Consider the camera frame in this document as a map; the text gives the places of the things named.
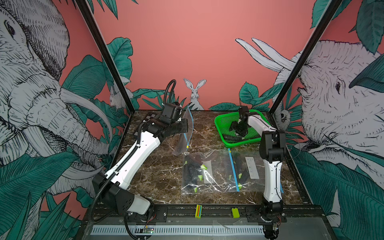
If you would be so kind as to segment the clear zip bag blue zipper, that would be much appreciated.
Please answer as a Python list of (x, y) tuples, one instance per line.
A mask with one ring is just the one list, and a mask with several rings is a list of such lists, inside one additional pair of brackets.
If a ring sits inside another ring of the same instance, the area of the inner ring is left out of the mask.
[[(265, 165), (259, 152), (230, 150), (229, 157), (230, 171), (228, 173), (227, 180), (230, 183), (230, 191), (263, 193), (265, 190), (266, 173)], [(238, 161), (247, 165), (250, 175), (246, 185), (241, 190), (238, 188), (237, 176), (234, 167), (234, 163)]]

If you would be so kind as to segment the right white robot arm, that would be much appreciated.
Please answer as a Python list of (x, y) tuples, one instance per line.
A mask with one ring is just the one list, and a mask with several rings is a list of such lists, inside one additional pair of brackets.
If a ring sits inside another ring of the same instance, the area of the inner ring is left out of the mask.
[(254, 129), (260, 136), (259, 154), (265, 166), (265, 190), (263, 193), (263, 214), (281, 213), (283, 197), (281, 191), (281, 169), (286, 149), (286, 135), (267, 123), (260, 114), (250, 112), (247, 106), (238, 110), (239, 120), (233, 121), (230, 131), (244, 137), (248, 128)]

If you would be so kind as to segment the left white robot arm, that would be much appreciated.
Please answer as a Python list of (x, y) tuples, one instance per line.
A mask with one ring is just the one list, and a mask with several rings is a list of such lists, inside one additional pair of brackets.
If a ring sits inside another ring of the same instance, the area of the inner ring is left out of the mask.
[(98, 202), (119, 215), (136, 213), (143, 216), (144, 221), (154, 217), (154, 204), (145, 197), (132, 194), (128, 188), (139, 168), (164, 139), (188, 132), (188, 120), (182, 118), (182, 111), (178, 103), (165, 103), (160, 114), (139, 125), (136, 142), (119, 162), (104, 175), (94, 177), (97, 194), (89, 209), (90, 219)]

